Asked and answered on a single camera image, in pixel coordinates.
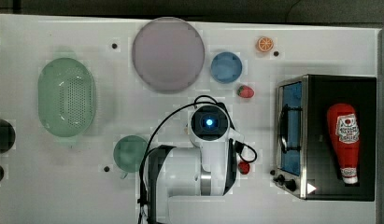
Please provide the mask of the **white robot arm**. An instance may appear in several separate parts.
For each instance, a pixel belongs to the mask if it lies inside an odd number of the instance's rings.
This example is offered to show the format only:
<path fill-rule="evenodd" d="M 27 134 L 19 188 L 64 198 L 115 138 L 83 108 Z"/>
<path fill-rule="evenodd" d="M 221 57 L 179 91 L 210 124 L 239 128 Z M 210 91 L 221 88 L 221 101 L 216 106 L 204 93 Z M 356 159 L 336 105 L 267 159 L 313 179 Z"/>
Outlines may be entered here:
<path fill-rule="evenodd" d="M 141 165 L 141 218 L 144 224 L 170 224 L 169 199 L 223 196 L 237 176 L 244 148 L 223 103 L 203 104 L 188 117 L 190 147 L 160 145 Z"/>

